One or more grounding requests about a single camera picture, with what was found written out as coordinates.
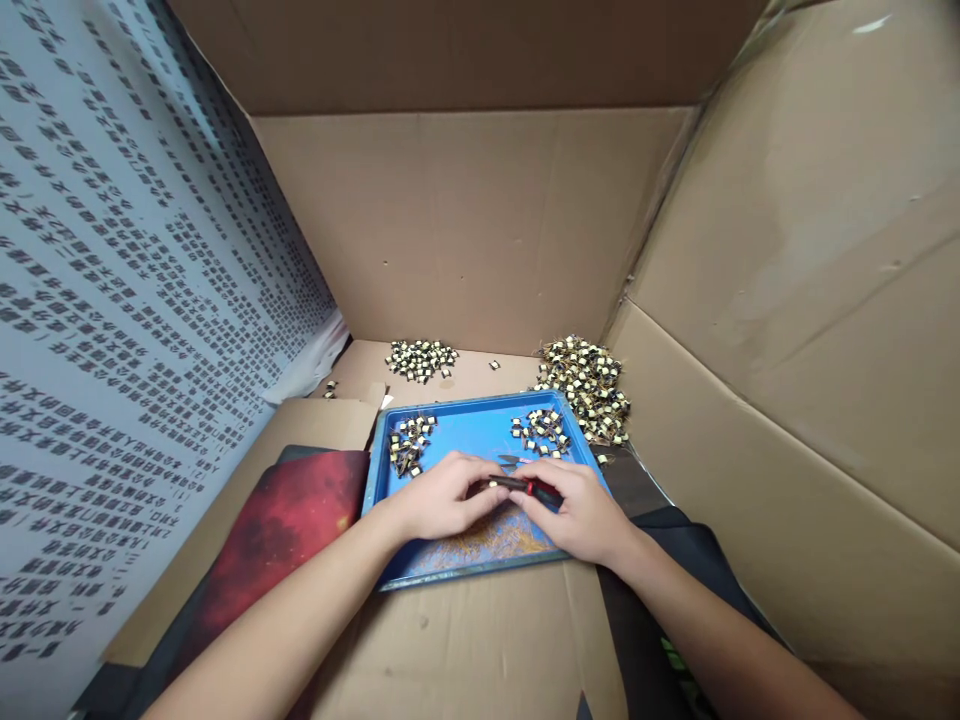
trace cardboard wall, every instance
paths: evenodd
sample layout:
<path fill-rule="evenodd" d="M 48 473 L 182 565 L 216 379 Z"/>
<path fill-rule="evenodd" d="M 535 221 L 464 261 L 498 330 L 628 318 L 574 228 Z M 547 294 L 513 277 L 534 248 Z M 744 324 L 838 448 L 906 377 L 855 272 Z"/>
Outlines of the cardboard wall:
<path fill-rule="evenodd" d="M 255 116 L 693 105 L 766 0 L 172 0 Z"/>
<path fill-rule="evenodd" d="M 255 118 L 354 337 L 599 340 L 692 127 L 679 109 Z"/>
<path fill-rule="evenodd" d="M 782 18 L 711 101 L 610 336 L 657 408 L 650 470 L 889 717 L 960 712 L 957 12 Z"/>

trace red mouse pad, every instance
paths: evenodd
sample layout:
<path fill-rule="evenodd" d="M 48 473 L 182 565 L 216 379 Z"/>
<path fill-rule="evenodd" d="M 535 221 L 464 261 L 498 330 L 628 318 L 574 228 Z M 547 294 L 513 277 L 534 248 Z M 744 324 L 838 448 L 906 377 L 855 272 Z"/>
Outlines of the red mouse pad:
<path fill-rule="evenodd" d="M 327 452 L 270 467 L 217 557 L 170 681 L 281 580 L 360 516 L 370 456 Z M 299 716 L 309 708 L 291 711 Z"/>

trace black cloth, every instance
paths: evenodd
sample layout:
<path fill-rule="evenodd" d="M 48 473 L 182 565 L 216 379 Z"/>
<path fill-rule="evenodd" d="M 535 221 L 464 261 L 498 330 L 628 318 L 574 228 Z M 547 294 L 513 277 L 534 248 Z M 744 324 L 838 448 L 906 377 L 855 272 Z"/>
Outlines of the black cloth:
<path fill-rule="evenodd" d="M 752 623 L 782 642 L 737 582 L 720 543 L 706 525 L 690 522 L 677 507 L 661 508 L 631 518 L 693 577 Z M 634 594 L 614 573 L 598 567 L 613 644 L 623 676 L 631 718 L 693 720 L 678 673 L 671 667 L 661 638 L 666 634 Z"/>

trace forearm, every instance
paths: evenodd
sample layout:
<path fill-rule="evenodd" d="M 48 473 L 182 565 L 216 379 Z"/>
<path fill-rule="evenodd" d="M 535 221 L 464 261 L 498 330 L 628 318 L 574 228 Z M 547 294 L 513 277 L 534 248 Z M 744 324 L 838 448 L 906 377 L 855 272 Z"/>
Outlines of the forearm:
<path fill-rule="evenodd" d="M 376 506 L 227 628 L 145 718 L 283 717 L 406 539 Z"/>
<path fill-rule="evenodd" d="M 859 718 L 812 670 L 690 576 L 646 533 L 610 563 L 724 718 Z"/>

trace blue plastic tray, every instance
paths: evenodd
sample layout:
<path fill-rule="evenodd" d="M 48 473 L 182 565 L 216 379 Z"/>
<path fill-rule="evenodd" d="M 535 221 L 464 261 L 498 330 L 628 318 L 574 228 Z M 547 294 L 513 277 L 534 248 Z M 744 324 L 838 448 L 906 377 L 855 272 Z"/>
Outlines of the blue plastic tray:
<path fill-rule="evenodd" d="M 398 478 L 390 464 L 389 436 L 397 431 L 397 426 L 404 420 L 419 414 L 437 418 L 430 445 L 420 461 L 421 467 L 429 470 L 453 450 L 495 463 L 504 462 L 499 455 L 537 459 L 535 452 L 523 449 L 520 438 L 510 435 L 510 421 L 519 417 L 526 423 L 527 413 L 541 408 L 552 408 L 563 416 L 564 433 L 571 440 L 570 450 L 563 459 L 593 468 L 609 492 L 570 406 L 557 391 L 544 390 L 477 400 L 412 405 L 381 413 L 373 440 L 361 514 L 366 515 L 376 503 L 410 482 L 409 477 Z M 567 554 L 558 550 L 516 505 L 507 502 L 463 535 L 445 540 L 408 543 L 387 566 L 380 579 L 380 589 L 396 590 L 565 557 Z"/>

